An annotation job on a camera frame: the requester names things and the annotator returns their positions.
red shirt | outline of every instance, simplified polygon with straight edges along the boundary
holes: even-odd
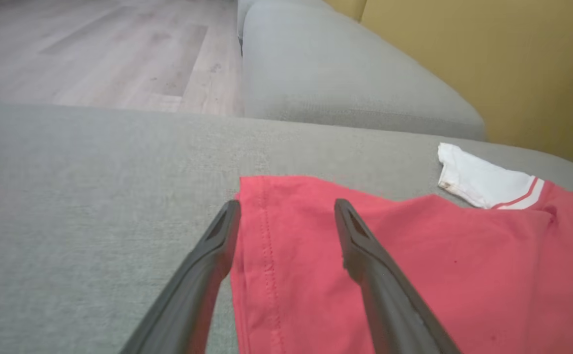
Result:
[[[241,179],[232,291],[242,354],[373,353],[334,219],[349,200],[466,354],[573,353],[573,192],[524,210],[393,202],[312,177]]]

wooden floor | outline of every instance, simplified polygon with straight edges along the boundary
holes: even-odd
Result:
[[[242,115],[236,0],[0,0],[0,102]]]

gray fabric upholstery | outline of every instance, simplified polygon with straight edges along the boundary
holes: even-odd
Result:
[[[484,139],[455,90],[342,14],[259,2],[243,53],[246,117]]]
[[[260,0],[239,0],[239,17],[238,17],[238,30],[239,30],[239,39],[243,38],[243,29],[245,27],[245,16],[246,13],[249,11],[251,6],[257,3]],[[300,4],[310,7],[317,7],[320,9],[329,9],[334,11],[330,5],[328,5],[324,0],[262,0],[262,1],[285,1],[285,2],[292,2],[294,4]]]
[[[264,119],[0,106],[0,353],[115,353],[239,176],[311,175],[393,200],[436,193],[440,141],[573,189],[533,150]],[[236,353],[229,280],[208,352]]]

red stripe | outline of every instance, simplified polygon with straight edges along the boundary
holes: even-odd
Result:
[[[514,199],[511,202],[507,202],[507,203],[499,203],[496,204],[495,206],[491,207],[492,209],[498,209],[500,207],[504,207],[504,206],[511,206],[511,204],[516,204],[517,202],[520,202],[520,200],[523,200],[527,197],[529,197],[533,191],[533,188],[536,186],[536,183],[538,183],[538,177],[535,177],[533,179],[533,182],[531,182],[531,186],[529,187],[529,190],[527,191],[527,193],[525,193],[525,195],[523,195],[522,197],[518,198],[518,199]]]

yellow wall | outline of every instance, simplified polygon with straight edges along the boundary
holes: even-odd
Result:
[[[368,0],[361,23],[466,98],[490,141],[573,161],[573,0]]]
[[[360,21],[367,0],[325,0],[325,2],[329,3],[338,12]]]

